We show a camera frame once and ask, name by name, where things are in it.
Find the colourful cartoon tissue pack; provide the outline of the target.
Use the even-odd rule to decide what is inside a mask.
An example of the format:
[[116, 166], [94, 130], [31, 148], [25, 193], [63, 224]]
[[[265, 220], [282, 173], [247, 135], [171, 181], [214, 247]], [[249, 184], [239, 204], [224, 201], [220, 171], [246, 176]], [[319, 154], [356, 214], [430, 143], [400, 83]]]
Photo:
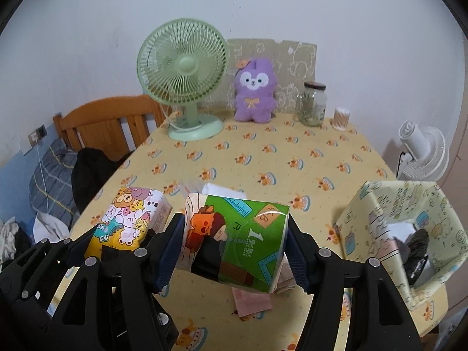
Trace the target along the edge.
[[86, 257], [101, 258], [104, 247], [137, 249], [147, 233], [164, 230], [172, 206], [156, 189], [122, 187], [97, 223]]

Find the green tissue pack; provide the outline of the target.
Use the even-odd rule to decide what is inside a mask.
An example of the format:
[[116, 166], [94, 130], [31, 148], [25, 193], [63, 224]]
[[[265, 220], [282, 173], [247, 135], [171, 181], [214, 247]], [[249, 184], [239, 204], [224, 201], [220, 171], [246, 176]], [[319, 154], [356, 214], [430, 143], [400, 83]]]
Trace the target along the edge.
[[253, 293], [272, 293], [285, 254], [290, 207], [192, 192], [176, 266]]

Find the pink packet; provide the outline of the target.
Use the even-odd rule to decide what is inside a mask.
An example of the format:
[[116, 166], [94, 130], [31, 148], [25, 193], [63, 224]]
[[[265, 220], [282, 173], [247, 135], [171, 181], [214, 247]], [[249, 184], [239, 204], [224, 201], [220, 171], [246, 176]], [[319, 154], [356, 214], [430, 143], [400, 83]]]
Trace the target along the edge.
[[273, 308], [268, 294], [252, 293], [238, 288], [232, 288], [232, 292], [239, 317], [247, 317]]

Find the black item in box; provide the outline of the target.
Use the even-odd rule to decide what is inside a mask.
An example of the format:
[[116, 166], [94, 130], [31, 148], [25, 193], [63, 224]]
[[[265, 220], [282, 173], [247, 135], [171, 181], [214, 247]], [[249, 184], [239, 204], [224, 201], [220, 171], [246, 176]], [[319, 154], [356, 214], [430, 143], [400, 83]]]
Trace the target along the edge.
[[428, 261], [428, 232], [425, 229], [417, 230], [409, 236], [405, 244], [409, 247], [409, 256], [403, 266], [408, 283], [413, 286], [420, 278]]

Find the plaid pillow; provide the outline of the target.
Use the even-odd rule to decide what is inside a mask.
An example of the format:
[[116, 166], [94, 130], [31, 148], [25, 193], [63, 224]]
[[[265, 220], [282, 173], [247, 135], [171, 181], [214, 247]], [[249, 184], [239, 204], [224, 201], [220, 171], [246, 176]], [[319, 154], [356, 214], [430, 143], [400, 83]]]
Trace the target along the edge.
[[77, 153], [57, 138], [48, 146], [29, 182], [32, 210], [60, 219], [69, 229], [79, 218], [71, 186], [76, 160]]

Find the cartoon fabric storage box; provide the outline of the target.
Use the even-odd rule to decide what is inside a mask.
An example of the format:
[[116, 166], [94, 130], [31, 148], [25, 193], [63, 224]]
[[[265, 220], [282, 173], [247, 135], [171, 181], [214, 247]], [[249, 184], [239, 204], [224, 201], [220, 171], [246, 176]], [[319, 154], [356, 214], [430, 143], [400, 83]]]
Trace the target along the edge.
[[[412, 287], [391, 225], [428, 233], [428, 260], [435, 274]], [[367, 181], [336, 222], [343, 257], [385, 266], [408, 309], [426, 301], [467, 260], [467, 233], [442, 189], [430, 181]]]

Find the black garment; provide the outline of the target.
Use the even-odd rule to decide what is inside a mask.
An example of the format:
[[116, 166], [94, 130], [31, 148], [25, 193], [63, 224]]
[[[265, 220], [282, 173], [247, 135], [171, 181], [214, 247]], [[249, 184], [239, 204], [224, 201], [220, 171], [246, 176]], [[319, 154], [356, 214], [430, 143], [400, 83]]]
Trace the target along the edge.
[[71, 174], [71, 186], [80, 214], [131, 154], [128, 152], [119, 160], [113, 161], [103, 151], [95, 148], [84, 147], [78, 151]]

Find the yellow patterned tablecloth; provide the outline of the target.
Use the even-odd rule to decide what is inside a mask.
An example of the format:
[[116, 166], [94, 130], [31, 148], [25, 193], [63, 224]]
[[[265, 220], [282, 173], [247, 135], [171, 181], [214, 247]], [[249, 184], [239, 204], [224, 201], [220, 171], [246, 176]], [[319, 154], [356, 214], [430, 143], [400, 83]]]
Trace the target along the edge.
[[[160, 128], [97, 193], [72, 234], [96, 225], [122, 187], [157, 189], [174, 211], [183, 211], [182, 181], [211, 182], [251, 200], [288, 205], [303, 231], [343, 257], [340, 215], [365, 182], [394, 181], [394, 175], [354, 128], [307, 128], [287, 114], [269, 124], [226, 116], [220, 134], [188, 143], [171, 140]], [[296, 287], [274, 295], [264, 314], [241, 318], [230, 287], [178, 270], [159, 302], [178, 328], [177, 350], [296, 350], [312, 298]]]

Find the white standing fan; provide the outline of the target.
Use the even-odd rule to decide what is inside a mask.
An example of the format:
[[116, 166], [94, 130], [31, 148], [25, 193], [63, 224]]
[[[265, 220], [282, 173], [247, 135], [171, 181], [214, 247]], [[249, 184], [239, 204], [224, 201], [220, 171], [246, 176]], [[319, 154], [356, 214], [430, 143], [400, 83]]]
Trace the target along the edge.
[[449, 163], [449, 147], [443, 133], [436, 127], [420, 127], [413, 121], [404, 122], [398, 132], [404, 146], [396, 175], [405, 181], [438, 181]]

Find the purple plush bunny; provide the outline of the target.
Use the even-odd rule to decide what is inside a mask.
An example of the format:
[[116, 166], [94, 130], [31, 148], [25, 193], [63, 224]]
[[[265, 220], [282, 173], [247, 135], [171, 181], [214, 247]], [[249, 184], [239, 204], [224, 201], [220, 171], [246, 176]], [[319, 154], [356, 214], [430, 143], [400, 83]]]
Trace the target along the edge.
[[269, 123], [278, 105], [274, 98], [277, 80], [273, 64], [267, 58], [252, 58], [239, 61], [236, 68], [234, 119]]

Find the green desk fan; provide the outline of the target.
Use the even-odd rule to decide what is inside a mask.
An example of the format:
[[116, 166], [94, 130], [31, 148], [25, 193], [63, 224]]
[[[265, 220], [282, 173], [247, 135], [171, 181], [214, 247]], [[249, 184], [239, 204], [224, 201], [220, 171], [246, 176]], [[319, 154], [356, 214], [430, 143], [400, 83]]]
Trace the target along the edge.
[[216, 91], [228, 57], [222, 34], [197, 19], [168, 21], [143, 42], [137, 76], [144, 92], [162, 106], [172, 140], [204, 140], [222, 131], [222, 121], [198, 112], [197, 103]]

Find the cotton swab container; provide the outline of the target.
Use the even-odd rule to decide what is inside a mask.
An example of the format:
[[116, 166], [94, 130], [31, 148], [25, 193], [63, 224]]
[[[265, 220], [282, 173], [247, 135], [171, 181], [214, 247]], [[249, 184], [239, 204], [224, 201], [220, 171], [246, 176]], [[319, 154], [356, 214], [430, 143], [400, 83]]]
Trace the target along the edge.
[[351, 111], [343, 107], [336, 107], [332, 118], [332, 127], [340, 132], [347, 130]]

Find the glass jar dark lid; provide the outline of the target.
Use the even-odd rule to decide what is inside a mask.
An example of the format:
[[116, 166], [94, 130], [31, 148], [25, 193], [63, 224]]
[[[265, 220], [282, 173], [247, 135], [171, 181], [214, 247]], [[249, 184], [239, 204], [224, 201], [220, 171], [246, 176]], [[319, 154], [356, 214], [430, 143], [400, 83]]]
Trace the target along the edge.
[[319, 127], [324, 123], [327, 96], [326, 86], [318, 82], [304, 82], [304, 89], [296, 99], [298, 120], [309, 127]]

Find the olive cartoon board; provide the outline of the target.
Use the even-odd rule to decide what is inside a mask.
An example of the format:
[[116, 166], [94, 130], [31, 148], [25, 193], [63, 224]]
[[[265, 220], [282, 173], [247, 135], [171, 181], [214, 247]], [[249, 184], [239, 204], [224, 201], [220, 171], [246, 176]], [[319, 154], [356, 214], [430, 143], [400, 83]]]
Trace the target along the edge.
[[244, 59], [267, 58], [277, 79], [274, 98], [278, 113], [293, 113], [295, 100], [303, 84], [313, 81], [316, 73], [315, 44], [271, 39], [228, 39], [228, 69], [216, 91], [197, 104], [200, 109], [233, 109], [235, 100], [235, 66]]

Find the wall socket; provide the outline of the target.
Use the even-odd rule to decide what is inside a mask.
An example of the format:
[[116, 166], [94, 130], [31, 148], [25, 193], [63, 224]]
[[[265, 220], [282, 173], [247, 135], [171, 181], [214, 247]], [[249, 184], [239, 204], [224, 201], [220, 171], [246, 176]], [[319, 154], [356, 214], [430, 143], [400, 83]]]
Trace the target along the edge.
[[30, 145], [32, 147], [36, 146], [46, 135], [48, 135], [47, 129], [44, 125], [41, 125], [28, 135]]

